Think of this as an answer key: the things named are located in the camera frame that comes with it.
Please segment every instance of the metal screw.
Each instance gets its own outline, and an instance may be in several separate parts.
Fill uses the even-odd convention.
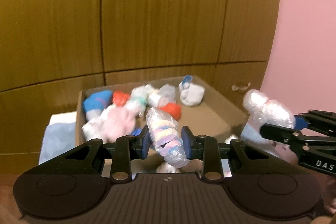
[[[218,180],[222,175],[218,172],[208,172],[204,175],[208,180]]]
[[[125,180],[128,178],[128,174],[125,172],[115,172],[112,175],[112,178],[114,178],[115,180]]]

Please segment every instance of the cabinet drawer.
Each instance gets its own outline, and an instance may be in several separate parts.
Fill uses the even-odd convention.
[[[250,89],[260,89],[267,62],[219,64],[215,69],[213,87],[243,108],[243,97]]]

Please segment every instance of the wooden cabinet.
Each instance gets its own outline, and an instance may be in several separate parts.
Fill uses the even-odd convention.
[[[102,74],[0,93],[0,154],[39,152],[50,116],[75,111],[82,89],[104,85]]]
[[[226,0],[102,0],[105,71],[216,63]]]
[[[279,0],[227,0],[219,62],[268,61]]]
[[[0,0],[0,91],[102,71],[100,0]]]
[[[215,65],[193,65],[127,70],[107,73],[105,77],[107,85],[114,85],[128,82],[150,81],[160,78],[183,76],[188,74],[197,75],[205,82],[211,84],[213,76],[215,74]]]
[[[260,89],[266,67],[267,62],[217,65],[213,86],[232,103],[244,110],[244,94],[250,89]]]

